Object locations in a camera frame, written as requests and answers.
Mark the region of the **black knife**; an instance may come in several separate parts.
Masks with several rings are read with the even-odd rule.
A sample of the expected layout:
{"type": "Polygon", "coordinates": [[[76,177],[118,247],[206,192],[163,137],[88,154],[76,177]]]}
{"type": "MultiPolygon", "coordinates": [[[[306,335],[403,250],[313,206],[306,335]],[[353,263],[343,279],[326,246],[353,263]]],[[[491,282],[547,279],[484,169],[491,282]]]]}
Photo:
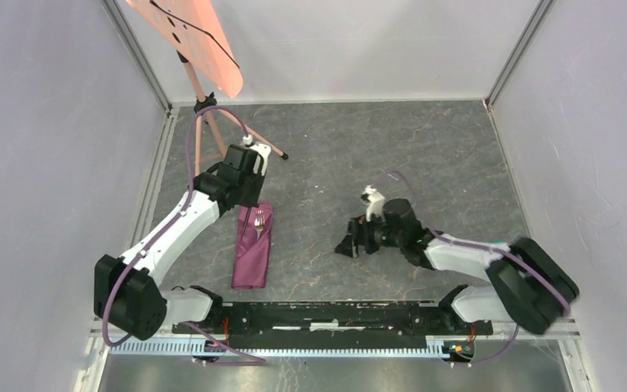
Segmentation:
{"type": "Polygon", "coordinates": [[[245,247],[245,235],[247,232],[247,228],[249,226],[250,223],[250,217],[251,217],[251,211],[252,208],[251,207],[243,207],[242,208],[242,214],[240,215],[240,219],[241,219],[241,223],[242,223],[242,228],[239,231],[239,244],[242,247],[245,247]]]}

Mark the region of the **purple cloth napkin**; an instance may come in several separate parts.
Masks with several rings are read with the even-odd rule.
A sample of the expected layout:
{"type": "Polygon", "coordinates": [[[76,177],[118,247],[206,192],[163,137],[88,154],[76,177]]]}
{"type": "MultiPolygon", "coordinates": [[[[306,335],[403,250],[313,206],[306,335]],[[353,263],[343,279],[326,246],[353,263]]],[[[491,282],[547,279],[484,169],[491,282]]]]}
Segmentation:
{"type": "Polygon", "coordinates": [[[235,245],[231,288],[236,290],[264,288],[267,282],[271,250],[273,205],[271,203],[261,202],[257,208],[253,209],[244,238],[245,247],[239,244],[238,239],[239,231],[242,228],[240,219],[242,208],[243,207],[240,207],[238,216],[237,242],[235,245]],[[254,219],[257,209],[261,209],[265,213],[266,219],[265,229],[259,240],[256,240],[254,228],[254,219]]]}

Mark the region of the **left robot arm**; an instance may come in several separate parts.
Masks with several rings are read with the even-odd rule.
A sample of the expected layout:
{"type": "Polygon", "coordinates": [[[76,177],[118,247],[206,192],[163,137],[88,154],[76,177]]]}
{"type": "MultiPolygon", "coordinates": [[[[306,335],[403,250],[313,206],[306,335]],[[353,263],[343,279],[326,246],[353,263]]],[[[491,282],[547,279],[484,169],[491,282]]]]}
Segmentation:
{"type": "Polygon", "coordinates": [[[194,322],[215,332],[224,311],[206,289],[161,291],[169,269],[205,229],[235,207],[256,207],[271,147],[230,145],[222,161],[192,176],[174,209],[121,256],[103,255],[94,268],[93,311],[105,343],[148,340],[162,327],[194,322]]]}

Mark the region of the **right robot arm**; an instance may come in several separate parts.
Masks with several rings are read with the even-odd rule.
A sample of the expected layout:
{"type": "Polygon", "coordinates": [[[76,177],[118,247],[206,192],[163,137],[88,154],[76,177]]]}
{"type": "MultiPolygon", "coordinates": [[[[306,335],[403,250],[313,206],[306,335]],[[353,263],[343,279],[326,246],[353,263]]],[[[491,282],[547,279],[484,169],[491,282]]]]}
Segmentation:
{"type": "Polygon", "coordinates": [[[487,282],[457,288],[442,300],[438,320],[450,333],[477,321],[512,321],[544,334],[571,313],[580,289],[534,239],[484,243],[457,238],[421,224],[404,198],[386,199],[374,189],[361,197],[366,210],[349,219],[337,254],[358,258],[396,248],[416,267],[453,271],[487,282]]]}

